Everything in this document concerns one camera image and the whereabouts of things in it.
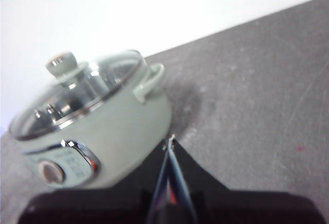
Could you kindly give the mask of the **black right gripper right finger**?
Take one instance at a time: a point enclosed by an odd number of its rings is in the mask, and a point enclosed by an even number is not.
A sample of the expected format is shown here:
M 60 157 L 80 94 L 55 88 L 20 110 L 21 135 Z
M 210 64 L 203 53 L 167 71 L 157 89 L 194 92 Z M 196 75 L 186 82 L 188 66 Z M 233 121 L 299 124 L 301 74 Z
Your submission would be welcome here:
M 229 189 L 169 138 L 172 196 L 194 223 L 325 223 L 308 198 L 287 192 Z

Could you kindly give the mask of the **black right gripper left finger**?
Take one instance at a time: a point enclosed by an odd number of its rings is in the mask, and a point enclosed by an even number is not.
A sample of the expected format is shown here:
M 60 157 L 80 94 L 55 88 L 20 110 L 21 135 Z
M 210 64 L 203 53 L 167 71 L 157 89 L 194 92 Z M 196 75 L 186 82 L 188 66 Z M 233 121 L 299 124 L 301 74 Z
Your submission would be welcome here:
M 19 223 L 170 223 L 166 190 L 156 192 L 167 151 L 162 140 L 140 166 L 112 187 L 57 190 L 33 197 Z

